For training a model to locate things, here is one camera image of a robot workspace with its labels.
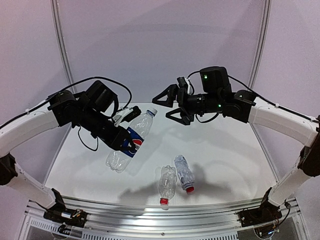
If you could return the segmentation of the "clear bottle red cap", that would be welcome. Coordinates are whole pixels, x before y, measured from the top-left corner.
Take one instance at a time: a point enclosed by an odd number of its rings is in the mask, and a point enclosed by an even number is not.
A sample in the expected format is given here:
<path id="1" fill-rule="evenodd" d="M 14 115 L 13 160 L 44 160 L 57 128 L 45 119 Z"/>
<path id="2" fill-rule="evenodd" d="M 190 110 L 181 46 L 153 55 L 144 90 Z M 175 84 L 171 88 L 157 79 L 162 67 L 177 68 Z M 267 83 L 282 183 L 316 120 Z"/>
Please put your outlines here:
<path id="1" fill-rule="evenodd" d="M 170 165 L 163 166 L 160 174 L 161 176 L 158 183 L 159 203 L 162 206 L 167 206 L 176 193 L 176 168 Z"/>

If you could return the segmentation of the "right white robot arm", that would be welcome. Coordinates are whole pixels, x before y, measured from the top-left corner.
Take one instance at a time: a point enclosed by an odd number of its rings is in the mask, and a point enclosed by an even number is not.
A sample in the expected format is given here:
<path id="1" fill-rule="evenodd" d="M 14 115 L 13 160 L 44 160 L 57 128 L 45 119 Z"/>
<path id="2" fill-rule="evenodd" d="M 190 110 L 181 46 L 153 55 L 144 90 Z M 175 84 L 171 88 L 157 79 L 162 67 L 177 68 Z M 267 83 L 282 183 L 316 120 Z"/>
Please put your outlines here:
<path id="1" fill-rule="evenodd" d="M 194 121 L 195 115 L 216 113 L 243 123 L 267 127 L 303 145 L 293 169 L 265 193 L 260 210 L 278 210 L 307 180 L 320 175 L 318 118 L 296 115 L 246 90 L 231 92 L 219 88 L 212 93 L 189 95 L 184 87 L 172 84 L 152 99 L 152 103 L 168 108 L 173 107 L 174 102 L 178 103 L 178 108 L 165 116 L 185 126 Z"/>

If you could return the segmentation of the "Pepsi label plastic bottle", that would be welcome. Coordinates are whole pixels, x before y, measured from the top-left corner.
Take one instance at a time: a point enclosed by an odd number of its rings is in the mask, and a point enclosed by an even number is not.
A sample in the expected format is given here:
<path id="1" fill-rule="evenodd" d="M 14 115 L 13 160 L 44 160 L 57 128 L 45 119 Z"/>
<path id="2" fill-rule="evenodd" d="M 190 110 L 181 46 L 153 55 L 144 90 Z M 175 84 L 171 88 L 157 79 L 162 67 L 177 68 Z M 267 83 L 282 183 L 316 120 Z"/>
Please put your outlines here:
<path id="1" fill-rule="evenodd" d="M 126 150 L 111 151 L 106 158 L 106 166 L 117 173 L 122 173 L 142 146 L 153 125 L 158 111 L 150 107 L 147 111 L 135 118 L 127 127 L 131 142 L 125 140 L 122 144 Z"/>

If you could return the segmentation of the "white bottle cap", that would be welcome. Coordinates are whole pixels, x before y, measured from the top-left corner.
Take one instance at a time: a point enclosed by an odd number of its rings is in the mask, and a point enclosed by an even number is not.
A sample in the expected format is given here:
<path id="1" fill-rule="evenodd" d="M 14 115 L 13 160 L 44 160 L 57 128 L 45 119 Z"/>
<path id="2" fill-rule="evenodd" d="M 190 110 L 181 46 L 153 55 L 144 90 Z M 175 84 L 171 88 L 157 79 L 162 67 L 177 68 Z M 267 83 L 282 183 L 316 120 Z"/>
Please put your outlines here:
<path id="1" fill-rule="evenodd" d="M 147 112 L 150 113 L 153 117 L 155 117 L 156 114 L 158 113 L 158 111 L 153 107 L 148 108 Z"/>

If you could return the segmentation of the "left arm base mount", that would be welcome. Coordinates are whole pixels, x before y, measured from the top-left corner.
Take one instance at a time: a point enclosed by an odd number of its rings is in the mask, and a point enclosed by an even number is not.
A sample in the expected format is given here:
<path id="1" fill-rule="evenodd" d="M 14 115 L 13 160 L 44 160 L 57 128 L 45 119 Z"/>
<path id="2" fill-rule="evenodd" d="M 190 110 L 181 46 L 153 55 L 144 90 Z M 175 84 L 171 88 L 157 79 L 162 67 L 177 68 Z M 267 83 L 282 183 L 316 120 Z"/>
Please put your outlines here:
<path id="1" fill-rule="evenodd" d="M 79 208 L 67 208 L 61 194 L 54 188 L 51 190 L 55 197 L 54 205 L 45 209 L 43 218 L 59 223 L 57 232 L 60 234 L 70 235 L 72 227 L 84 228 L 88 213 Z"/>

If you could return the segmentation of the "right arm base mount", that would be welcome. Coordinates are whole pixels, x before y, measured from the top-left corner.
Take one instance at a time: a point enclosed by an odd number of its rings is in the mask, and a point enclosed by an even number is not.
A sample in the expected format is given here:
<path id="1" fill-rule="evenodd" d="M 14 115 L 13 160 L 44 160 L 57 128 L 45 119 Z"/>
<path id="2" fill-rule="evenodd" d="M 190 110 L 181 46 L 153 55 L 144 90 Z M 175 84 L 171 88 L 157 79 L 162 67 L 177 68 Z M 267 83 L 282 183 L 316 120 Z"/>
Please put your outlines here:
<path id="1" fill-rule="evenodd" d="M 264 194 L 259 207 L 242 210 L 238 213 L 242 227 L 264 224 L 271 221 L 276 221 L 276 227 L 280 225 L 282 217 L 280 206 L 286 204 L 287 199 L 284 198 L 282 203 L 271 203 L 271 191 L 272 188 L 270 187 Z"/>

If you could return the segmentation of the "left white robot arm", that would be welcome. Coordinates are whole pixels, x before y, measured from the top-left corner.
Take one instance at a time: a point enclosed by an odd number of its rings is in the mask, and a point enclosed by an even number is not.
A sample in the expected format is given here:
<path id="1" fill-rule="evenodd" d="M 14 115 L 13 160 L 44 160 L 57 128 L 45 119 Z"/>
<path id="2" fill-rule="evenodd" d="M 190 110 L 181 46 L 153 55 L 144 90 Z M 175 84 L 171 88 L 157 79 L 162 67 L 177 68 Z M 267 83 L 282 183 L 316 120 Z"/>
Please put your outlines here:
<path id="1" fill-rule="evenodd" d="M 65 211 L 61 194 L 27 174 L 10 151 L 43 132 L 69 123 L 86 129 L 115 151 L 124 150 L 123 143 L 132 141 L 129 132 L 108 120 L 98 111 L 98 105 L 91 105 L 90 101 L 85 91 L 72 94 L 65 90 L 4 126 L 0 130 L 0 184 L 20 192 L 48 212 Z"/>

